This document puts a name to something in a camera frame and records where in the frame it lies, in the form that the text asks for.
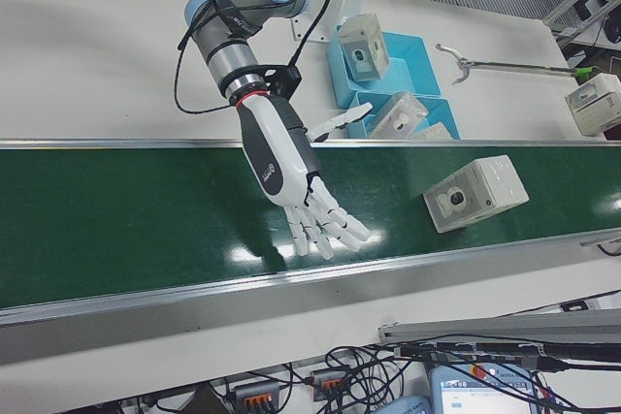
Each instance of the gray device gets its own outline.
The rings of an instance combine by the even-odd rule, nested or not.
[[[456,365],[466,375],[452,367],[442,366],[431,371],[430,383],[435,414],[537,414],[530,402],[503,394],[482,381],[502,387],[522,397],[533,397],[535,391],[527,371],[495,364]]]

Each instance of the robotic arm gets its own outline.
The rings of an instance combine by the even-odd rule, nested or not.
[[[311,141],[362,118],[371,106],[308,132],[288,98],[300,77],[295,67],[261,66],[247,39],[271,17],[292,17],[307,0],[190,0],[185,18],[223,97],[237,109],[245,157],[263,192],[284,208],[299,255],[314,243],[325,259],[334,252],[326,234],[358,251],[369,230],[330,195]],[[276,77],[266,78],[276,70]]]

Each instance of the screen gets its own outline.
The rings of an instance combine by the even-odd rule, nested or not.
[[[526,383],[516,382],[509,385],[525,395],[533,394]],[[531,414],[528,402],[512,398],[474,381],[441,382],[441,394],[443,414]]]

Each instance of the camera lens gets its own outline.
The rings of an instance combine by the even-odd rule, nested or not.
[[[464,202],[464,193],[457,192],[450,197],[450,203],[454,206],[459,206]]]

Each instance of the logo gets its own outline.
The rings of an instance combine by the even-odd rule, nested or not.
[[[276,173],[276,167],[274,167],[274,164],[268,165],[268,167],[263,172],[263,176],[262,176],[263,182],[267,183],[268,179],[270,179],[272,175],[275,173]]]

